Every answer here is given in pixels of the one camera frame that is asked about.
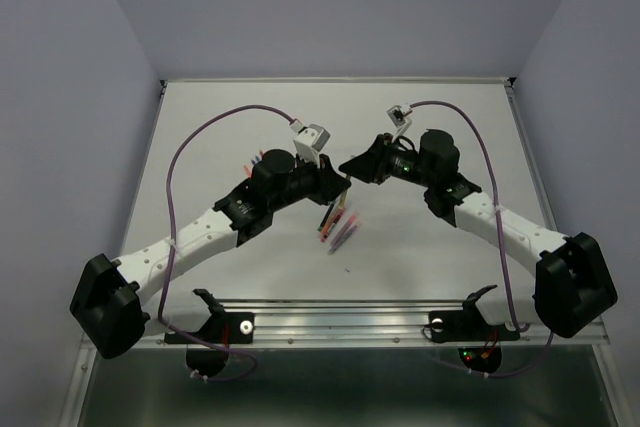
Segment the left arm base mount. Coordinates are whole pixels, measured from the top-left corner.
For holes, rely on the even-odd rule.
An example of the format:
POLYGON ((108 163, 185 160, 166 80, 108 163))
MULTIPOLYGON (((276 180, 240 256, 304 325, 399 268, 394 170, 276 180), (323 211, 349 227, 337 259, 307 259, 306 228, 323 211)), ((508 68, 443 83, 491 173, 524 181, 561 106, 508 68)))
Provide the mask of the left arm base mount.
POLYGON ((186 347, 185 365, 192 379, 220 383, 252 374, 257 368, 257 358, 238 346, 253 343, 255 314, 226 310, 206 289, 195 289, 193 293, 206 304, 208 317, 195 331, 169 328, 164 342, 186 347))

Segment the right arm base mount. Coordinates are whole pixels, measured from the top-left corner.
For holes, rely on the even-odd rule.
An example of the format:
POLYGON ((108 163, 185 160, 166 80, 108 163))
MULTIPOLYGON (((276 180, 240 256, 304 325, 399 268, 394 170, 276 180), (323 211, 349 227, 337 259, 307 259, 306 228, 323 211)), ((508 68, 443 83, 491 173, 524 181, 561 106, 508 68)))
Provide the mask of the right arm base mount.
POLYGON ((506 377, 497 373, 503 359, 500 342, 520 339, 520 334, 505 323, 488 324, 477 307, 478 301, 496 288, 489 285, 469 294, 456 310, 430 312, 421 329, 422 335, 433 343, 462 343, 458 348, 460 367, 485 378, 506 377))

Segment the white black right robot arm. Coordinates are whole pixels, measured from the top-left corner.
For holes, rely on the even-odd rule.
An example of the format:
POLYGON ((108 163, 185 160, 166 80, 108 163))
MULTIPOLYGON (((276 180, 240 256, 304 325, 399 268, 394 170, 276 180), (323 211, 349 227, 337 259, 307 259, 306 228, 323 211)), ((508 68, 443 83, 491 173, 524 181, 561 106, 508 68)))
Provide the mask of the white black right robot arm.
POLYGON ((339 169, 367 184, 397 178, 423 187, 424 201, 437 218, 493 245, 501 261, 512 259, 531 275, 533 284, 524 289, 479 292, 475 304, 460 313, 466 334, 482 337, 495 325, 541 323, 571 338, 617 303, 616 287, 593 237, 552 231, 500 206, 460 173, 459 159, 449 133, 428 130, 416 150, 380 134, 339 169))

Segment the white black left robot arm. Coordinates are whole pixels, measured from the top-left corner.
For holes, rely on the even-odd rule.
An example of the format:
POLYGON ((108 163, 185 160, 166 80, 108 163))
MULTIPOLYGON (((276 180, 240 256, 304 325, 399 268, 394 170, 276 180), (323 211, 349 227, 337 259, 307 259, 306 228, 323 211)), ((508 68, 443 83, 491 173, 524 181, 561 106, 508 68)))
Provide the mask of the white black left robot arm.
POLYGON ((328 205, 350 186, 326 155, 305 162, 269 150, 250 177, 175 234, 115 259, 88 260, 70 312, 103 358, 120 356, 144 336, 151 316, 143 308, 155 294, 166 296, 171 280, 255 238, 276 212, 305 199, 328 205))

